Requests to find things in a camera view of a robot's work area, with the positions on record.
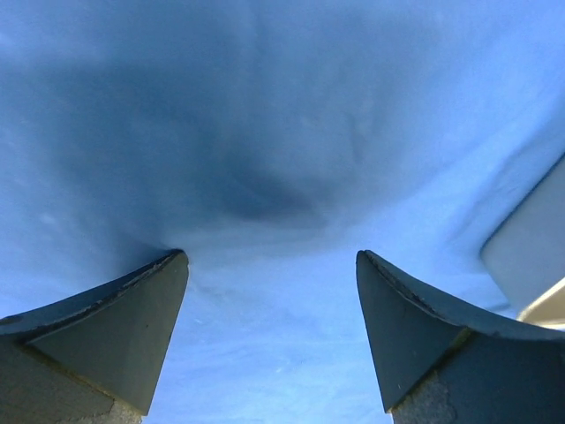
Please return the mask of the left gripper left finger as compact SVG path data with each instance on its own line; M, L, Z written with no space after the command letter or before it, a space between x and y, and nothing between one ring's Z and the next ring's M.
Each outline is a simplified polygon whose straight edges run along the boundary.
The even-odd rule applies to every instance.
M132 273L1 320L3 423L140 423L189 276L174 250Z

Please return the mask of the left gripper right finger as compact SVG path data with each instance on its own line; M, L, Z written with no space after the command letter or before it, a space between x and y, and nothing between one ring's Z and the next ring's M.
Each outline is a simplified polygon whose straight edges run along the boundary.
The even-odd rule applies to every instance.
M396 423L561 423L564 336L488 312L365 250L357 285Z

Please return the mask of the blue surgical drape cloth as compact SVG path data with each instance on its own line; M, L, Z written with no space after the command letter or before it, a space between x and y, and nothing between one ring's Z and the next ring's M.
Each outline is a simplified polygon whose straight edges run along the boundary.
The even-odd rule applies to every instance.
M387 423L369 249L478 255L564 152L561 1L4 1L1 312L186 252L152 423Z

